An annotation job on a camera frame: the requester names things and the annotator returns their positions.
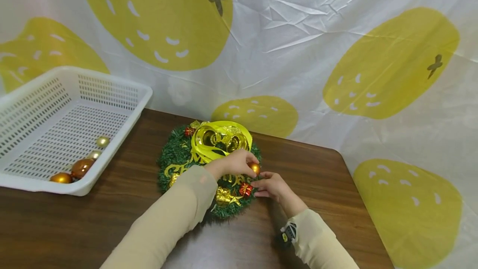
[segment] red gift box ornament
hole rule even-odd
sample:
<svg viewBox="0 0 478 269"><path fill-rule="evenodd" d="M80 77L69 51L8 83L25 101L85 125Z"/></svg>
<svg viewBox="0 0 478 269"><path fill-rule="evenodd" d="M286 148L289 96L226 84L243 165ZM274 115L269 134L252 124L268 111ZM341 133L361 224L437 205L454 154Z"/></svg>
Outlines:
<svg viewBox="0 0 478 269"><path fill-rule="evenodd" d="M249 197L252 193L252 186L248 183L243 182L240 184L239 193L243 197Z"/></svg>
<svg viewBox="0 0 478 269"><path fill-rule="evenodd" d="M184 136L191 137L195 133L196 129L191 127L186 127L184 129Z"/></svg>

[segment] white backdrop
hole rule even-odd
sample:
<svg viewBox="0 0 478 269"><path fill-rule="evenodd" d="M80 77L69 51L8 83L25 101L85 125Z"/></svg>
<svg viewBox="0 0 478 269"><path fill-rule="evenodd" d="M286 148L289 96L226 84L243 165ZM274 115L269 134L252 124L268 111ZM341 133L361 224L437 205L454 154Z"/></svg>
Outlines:
<svg viewBox="0 0 478 269"><path fill-rule="evenodd" d="M219 1L0 0L0 92L70 64L151 86L151 109L331 147L397 268L472 268L476 0Z"/></svg>

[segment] white plastic basket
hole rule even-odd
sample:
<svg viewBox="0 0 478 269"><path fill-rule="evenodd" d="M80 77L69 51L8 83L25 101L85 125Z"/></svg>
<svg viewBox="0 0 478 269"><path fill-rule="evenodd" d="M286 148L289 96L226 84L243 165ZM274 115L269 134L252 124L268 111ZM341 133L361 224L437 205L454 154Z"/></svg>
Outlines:
<svg viewBox="0 0 478 269"><path fill-rule="evenodd" d="M85 196L151 98L148 86L76 67L58 67L0 98L0 186ZM49 181L110 144L79 181Z"/></svg>

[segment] yellow circle print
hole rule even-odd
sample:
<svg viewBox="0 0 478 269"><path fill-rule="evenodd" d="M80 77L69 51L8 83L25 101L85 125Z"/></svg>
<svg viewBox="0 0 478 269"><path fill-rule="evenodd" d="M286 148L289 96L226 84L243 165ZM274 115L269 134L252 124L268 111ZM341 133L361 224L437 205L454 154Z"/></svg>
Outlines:
<svg viewBox="0 0 478 269"><path fill-rule="evenodd" d="M299 114L282 98L257 96L230 100L218 106L211 118L238 122L250 131L287 137L298 123Z"/></svg>
<svg viewBox="0 0 478 269"><path fill-rule="evenodd" d="M126 49L171 71L204 68L214 62L232 23L232 0L87 1Z"/></svg>
<svg viewBox="0 0 478 269"><path fill-rule="evenodd" d="M324 101L348 115L391 117L438 79L459 40L456 27L440 12L405 11L350 47L325 84Z"/></svg>
<svg viewBox="0 0 478 269"><path fill-rule="evenodd" d="M361 163L353 178L395 266L430 268L453 249L462 197L449 181L387 159Z"/></svg>
<svg viewBox="0 0 478 269"><path fill-rule="evenodd" d="M64 65L110 73L87 43L50 18L30 19L16 39L0 44L0 74L7 93Z"/></svg>

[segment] gold ornament ball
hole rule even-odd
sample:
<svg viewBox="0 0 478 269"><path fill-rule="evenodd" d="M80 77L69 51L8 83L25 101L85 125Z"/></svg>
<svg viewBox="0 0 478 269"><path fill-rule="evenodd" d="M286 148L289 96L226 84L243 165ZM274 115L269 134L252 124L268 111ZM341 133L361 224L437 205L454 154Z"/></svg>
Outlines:
<svg viewBox="0 0 478 269"><path fill-rule="evenodd" d="M248 163L248 165L252 169L252 171L255 172L256 175L259 175L261 173L261 166L258 165L257 163L251 162L251 163Z"/></svg>
<svg viewBox="0 0 478 269"><path fill-rule="evenodd" d="M93 159L93 160L98 160L98 158L101 155L101 151L99 150L94 150L91 153L89 153L87 159Z"/></svg>
<svg viewBox="0 0 478 269"><path fill-rule="evenodd" d="M81 179L84 177L94 162L94 159L81 159L75 162L75 164L73 164L71 167L72 177L76 179Z"/></svg>
<svg viewBox="0 0 478 269"><path fill-rule="evenodd" d="M59 172L55 175L52 175L50 177L50 181L62 183L62 184L69 184L73 182L73 178L71 177L70 174L67 174L66 172Z"/></svg>
<svg viewBox="0 0 478 269"><path fill-rule="evenodd" d="M109 137L106 137L106 136L100 136L100 137L98 137L98 139L96 140L96 144L97 144L99 147L107 147L108 144L110 144L110 138L109 138Z"/></svg>

